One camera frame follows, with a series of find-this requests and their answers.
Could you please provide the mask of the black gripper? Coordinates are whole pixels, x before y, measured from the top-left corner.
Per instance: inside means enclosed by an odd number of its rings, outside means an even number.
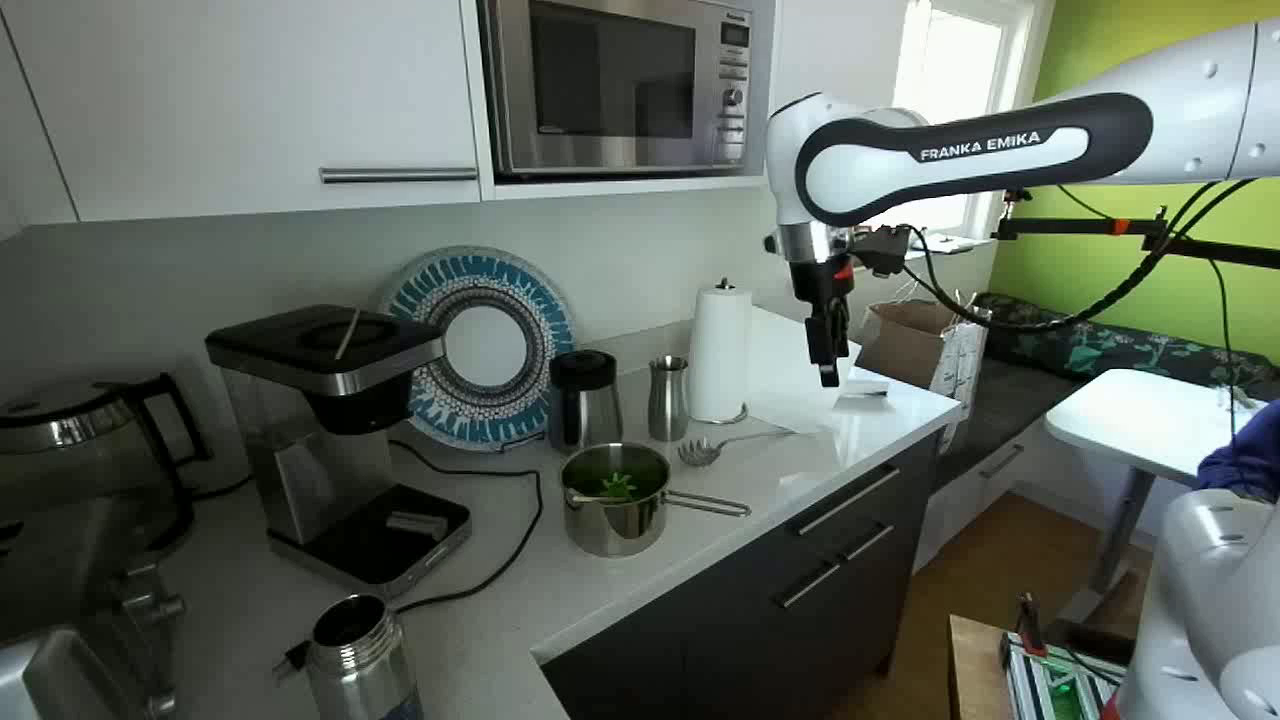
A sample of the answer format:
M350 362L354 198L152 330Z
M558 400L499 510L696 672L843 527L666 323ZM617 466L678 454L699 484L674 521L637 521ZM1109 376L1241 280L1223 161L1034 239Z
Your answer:
M840 369L850 360L850 292L853 292L853 262L843 255L825 262L795 262L793 269L793 292L812 308L818 321L834 329L829 330L808 323L808 360L825 387L840 382Z

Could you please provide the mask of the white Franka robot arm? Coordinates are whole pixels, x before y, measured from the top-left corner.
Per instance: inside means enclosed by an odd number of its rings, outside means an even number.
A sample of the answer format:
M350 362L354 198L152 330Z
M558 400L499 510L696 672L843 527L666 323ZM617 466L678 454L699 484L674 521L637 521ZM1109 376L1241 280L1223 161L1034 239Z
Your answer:
M808 302L825 387L850 354L840 226L936 195L1039 184L1192 184L1276 173L1280 18L1215 26L1136 57L1075 92L929 122L906 108L808 92L767 115L778 255Z

